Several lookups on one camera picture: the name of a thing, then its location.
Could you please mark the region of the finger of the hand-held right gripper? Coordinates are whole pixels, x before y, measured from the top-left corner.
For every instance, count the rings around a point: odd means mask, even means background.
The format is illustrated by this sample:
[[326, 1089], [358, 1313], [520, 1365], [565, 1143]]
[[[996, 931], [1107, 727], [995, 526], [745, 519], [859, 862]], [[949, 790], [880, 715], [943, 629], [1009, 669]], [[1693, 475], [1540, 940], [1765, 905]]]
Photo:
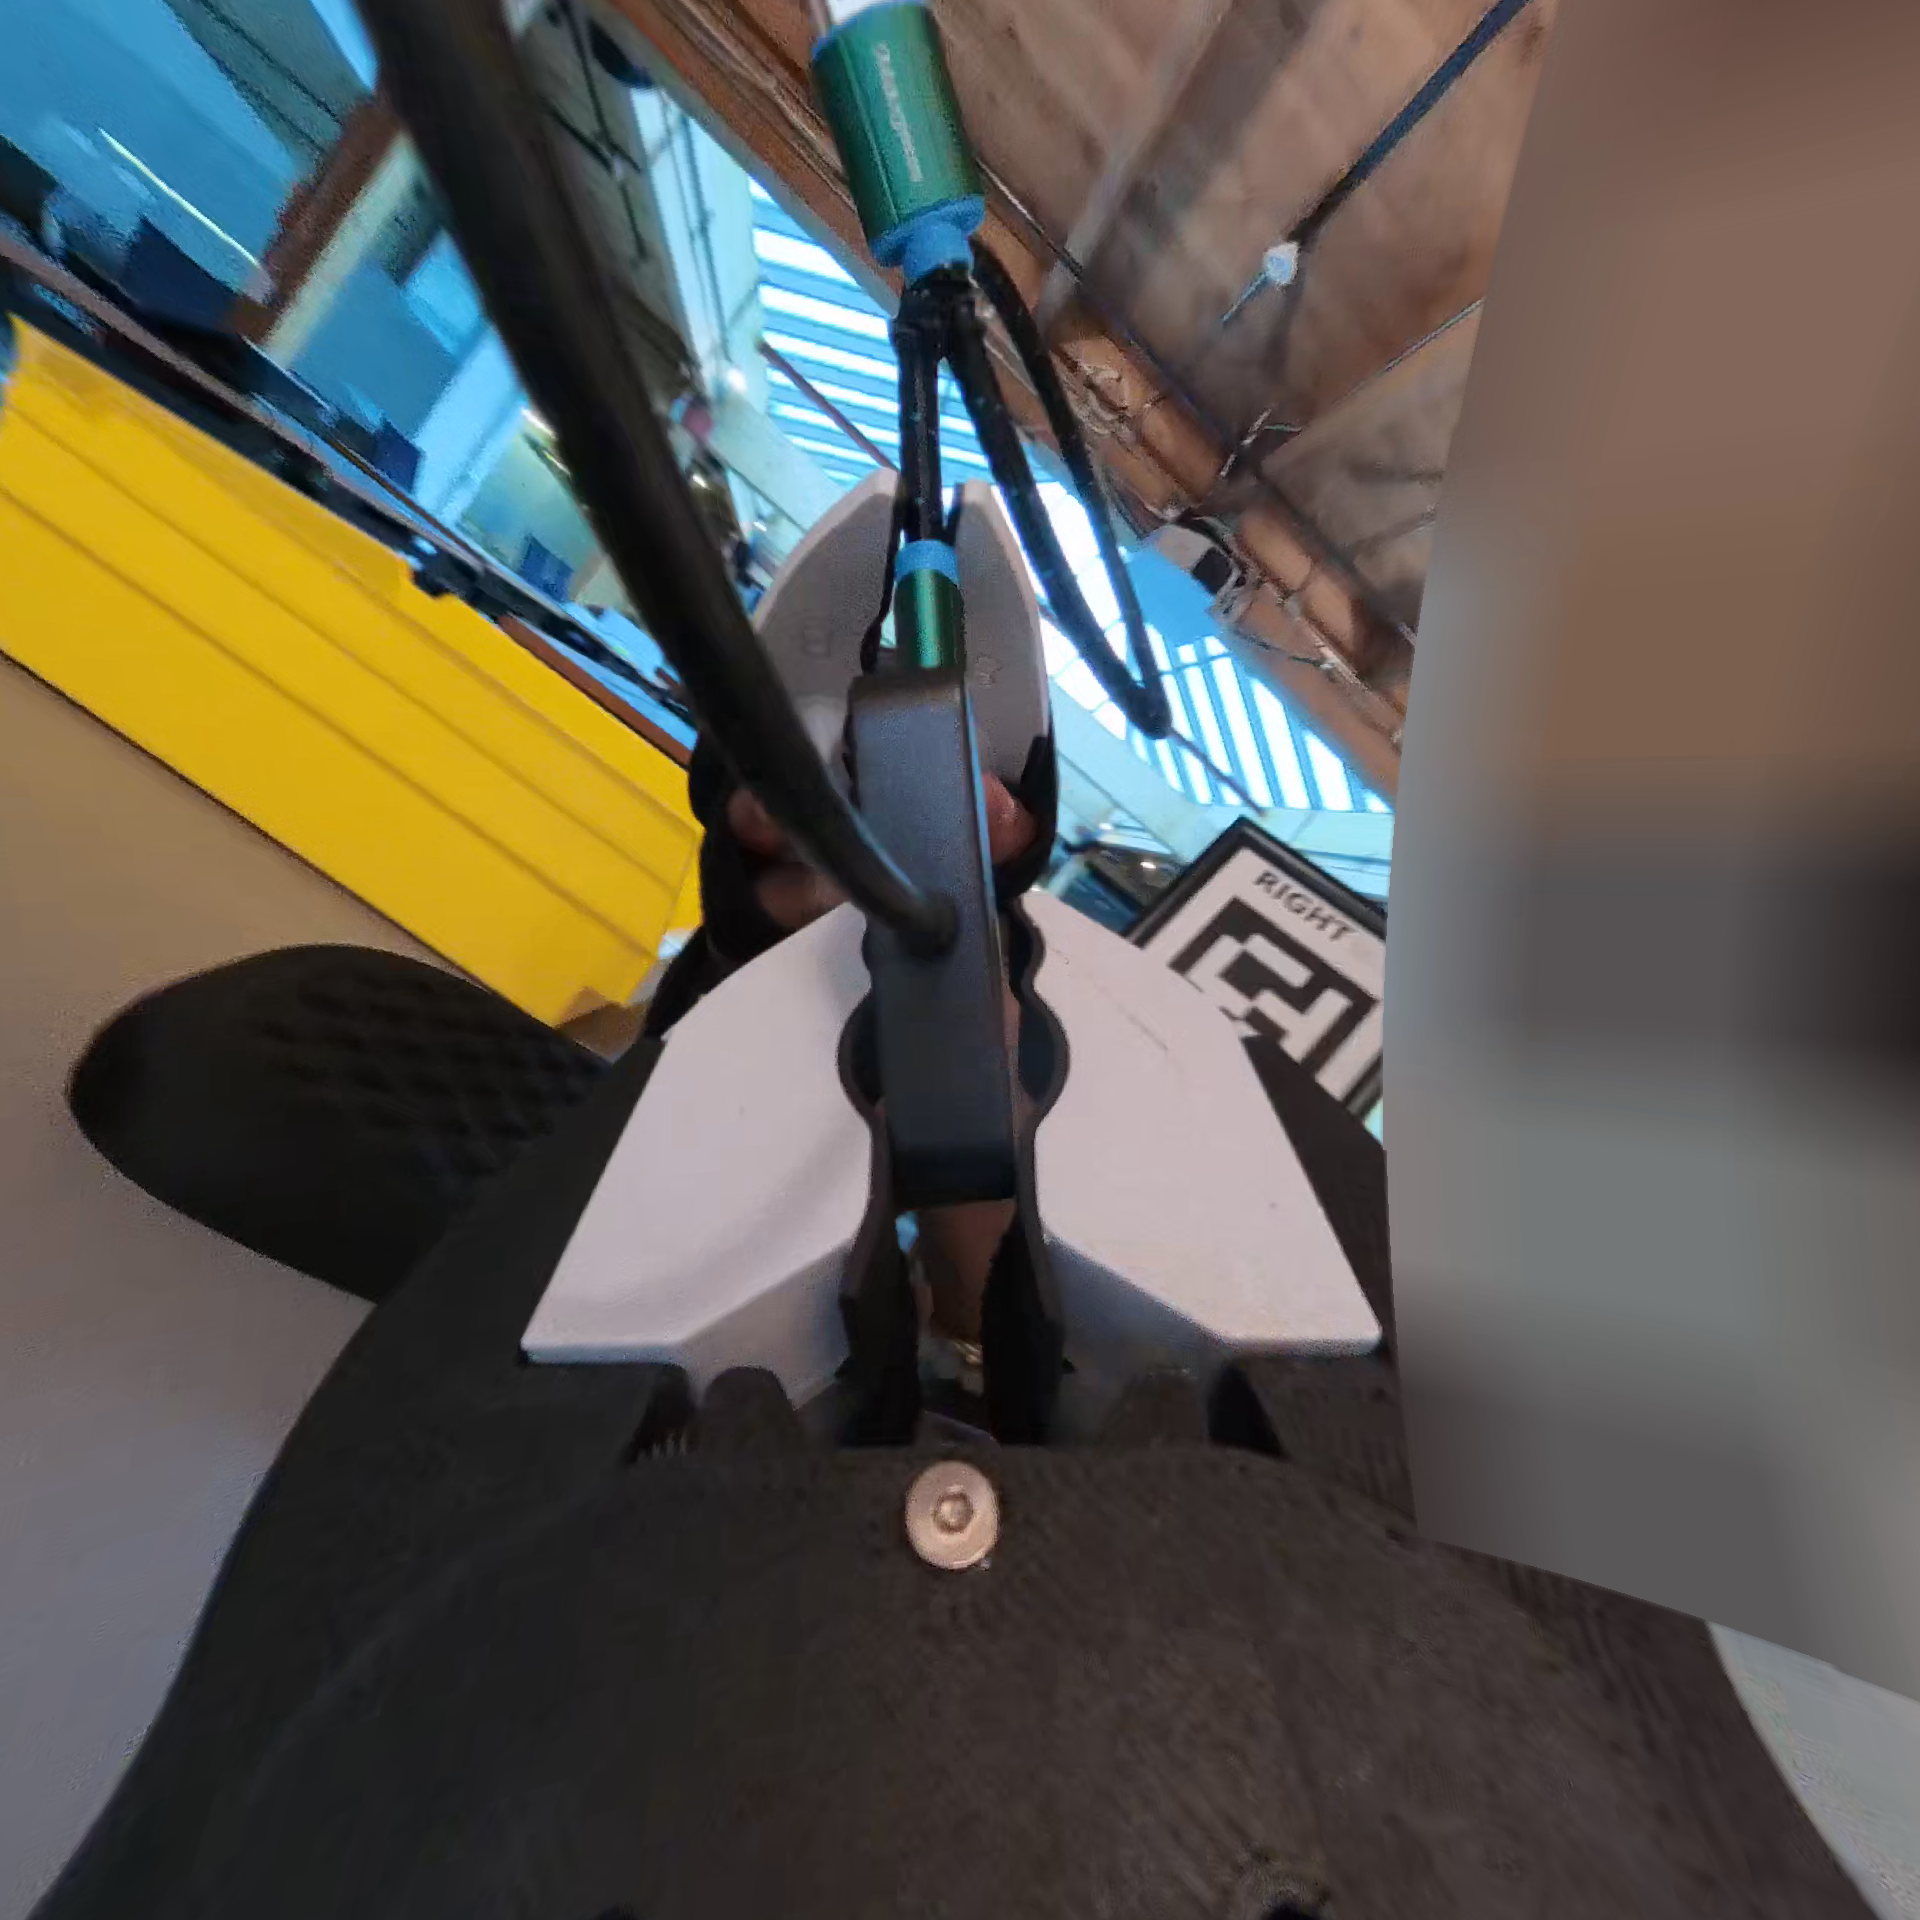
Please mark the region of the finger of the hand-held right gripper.
[[870, 471], [780, 561], [751, 615], [761, 652], [821, 755], [844, 750], [848, 693], [888, 606], [893, 471]]
[[964, 600], [966, 694], [984, 769], [1021, 769], [1048, 739], [1048, 669], [1038, 591], [1008, 512], [984, 483], [955, 496], [950, 545]]

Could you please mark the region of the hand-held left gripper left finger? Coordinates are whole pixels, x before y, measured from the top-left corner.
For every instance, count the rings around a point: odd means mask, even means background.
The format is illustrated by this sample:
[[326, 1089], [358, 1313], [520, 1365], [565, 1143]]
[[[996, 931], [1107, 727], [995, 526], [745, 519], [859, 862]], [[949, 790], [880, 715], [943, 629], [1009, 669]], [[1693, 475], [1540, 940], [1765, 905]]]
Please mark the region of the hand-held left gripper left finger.
[[702, 997], [638, 1104], [520, 1332], [528, 1361], [735, 1367], [814, 1401], [848, 1336], [841, 1272], [870, 1200], [870, 1132], [838, 1045], [870, 975], [832, 911]]

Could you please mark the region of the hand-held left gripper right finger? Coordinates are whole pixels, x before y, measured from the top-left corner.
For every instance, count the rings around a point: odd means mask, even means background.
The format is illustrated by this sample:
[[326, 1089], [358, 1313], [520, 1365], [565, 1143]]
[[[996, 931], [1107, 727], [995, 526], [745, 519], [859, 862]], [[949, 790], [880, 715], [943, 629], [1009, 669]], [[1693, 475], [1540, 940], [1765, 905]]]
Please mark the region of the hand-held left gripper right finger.
[[1020, 1073], [1075, 1368], [1357, 1357], [1382, 1326], [1236, 1028], [1052, 895], [1025, 934]]

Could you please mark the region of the black square adapter hub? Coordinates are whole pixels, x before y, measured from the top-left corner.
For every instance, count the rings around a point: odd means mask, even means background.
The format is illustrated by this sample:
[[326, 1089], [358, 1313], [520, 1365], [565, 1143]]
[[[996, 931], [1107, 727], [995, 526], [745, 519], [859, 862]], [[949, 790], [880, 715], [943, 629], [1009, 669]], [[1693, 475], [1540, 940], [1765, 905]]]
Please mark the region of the black square adapter hub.
[[896, 638], [855, 679], [848, 798], [753, 638], [543, 129], [503, 5], [358, 5], [376, 76], [587, 521], [741, 782], [868, 919], [893, 1212], [1016, 1191], [998, 913], [933, 449], [905, 452]]

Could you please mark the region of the black HDMI cable green plug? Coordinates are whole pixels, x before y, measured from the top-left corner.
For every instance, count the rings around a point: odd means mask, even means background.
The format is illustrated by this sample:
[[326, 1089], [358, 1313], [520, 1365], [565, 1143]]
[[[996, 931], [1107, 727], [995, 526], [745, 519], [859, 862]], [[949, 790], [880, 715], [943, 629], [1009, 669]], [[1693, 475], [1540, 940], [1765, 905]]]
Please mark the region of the black HDMI cable green plug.
[[[957, 519], [947, 505], [941, 372], [950, 372], [975, 444], [1046, 606], [1119, 710], [1147, 739], [1173, 731], [1160, 660], [1113, 527], [1083, 425], [1040, 321], [1015, 276], [980, 237], [984, 183], [931, 5], [811, 5], [809, 76], [844, 161], [872, 260], [901, 279], [892, 321], [899, 371], [899, 489], [886, 584], [913, 667], [964, 660]], [[1048, 519], [1021, 432], [995, 371], [987, 305], [1046, 419], [1072, 493], [1088, 516], [1124, 646], [1111, 645]]]

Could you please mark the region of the yellow plastic bin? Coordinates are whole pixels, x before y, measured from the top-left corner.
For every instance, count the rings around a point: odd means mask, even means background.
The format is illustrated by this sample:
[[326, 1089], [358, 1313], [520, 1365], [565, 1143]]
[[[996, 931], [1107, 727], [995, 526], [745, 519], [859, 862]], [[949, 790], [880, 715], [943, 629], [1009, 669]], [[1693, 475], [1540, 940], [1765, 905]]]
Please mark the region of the yellow plastic bin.
[[681, 751], [36, 326], [4, 365], [4, 659], [523, 1012], [635, 1004], [697, 919]]

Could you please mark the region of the person's right hand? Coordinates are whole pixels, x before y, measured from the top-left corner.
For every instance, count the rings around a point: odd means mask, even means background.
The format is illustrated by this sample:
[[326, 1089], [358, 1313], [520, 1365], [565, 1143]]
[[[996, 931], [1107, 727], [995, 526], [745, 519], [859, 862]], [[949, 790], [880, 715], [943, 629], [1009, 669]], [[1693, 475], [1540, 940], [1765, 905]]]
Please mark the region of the person's right hand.
[[756, 910], [781, 932], [800, 931], [848, 903], [848, 894], [803, 849], [748, 785], [725, 806], [726, 844]]

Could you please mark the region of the large black white marker board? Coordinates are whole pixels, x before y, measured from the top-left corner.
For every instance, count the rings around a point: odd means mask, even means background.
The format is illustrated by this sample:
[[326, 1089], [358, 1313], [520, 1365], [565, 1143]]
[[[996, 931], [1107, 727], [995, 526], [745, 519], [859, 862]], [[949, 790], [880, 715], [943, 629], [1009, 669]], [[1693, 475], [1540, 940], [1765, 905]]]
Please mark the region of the large black white marker board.
[[1126, 931], [1357, 1119], [1380, 1109], [1384, 903], [1240, 815]]

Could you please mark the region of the black quilted mat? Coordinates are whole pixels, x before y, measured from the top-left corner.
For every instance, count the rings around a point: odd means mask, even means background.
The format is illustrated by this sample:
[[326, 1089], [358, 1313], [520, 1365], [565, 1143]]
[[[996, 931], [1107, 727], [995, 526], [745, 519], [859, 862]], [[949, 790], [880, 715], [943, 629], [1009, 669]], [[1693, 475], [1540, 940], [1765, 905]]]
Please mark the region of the black quilted mat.
[[380, 1305], [606, 1070], [462, 975], [305, 944], [135, 999], [85, 1045], [67, 1104], [167, 1208]]

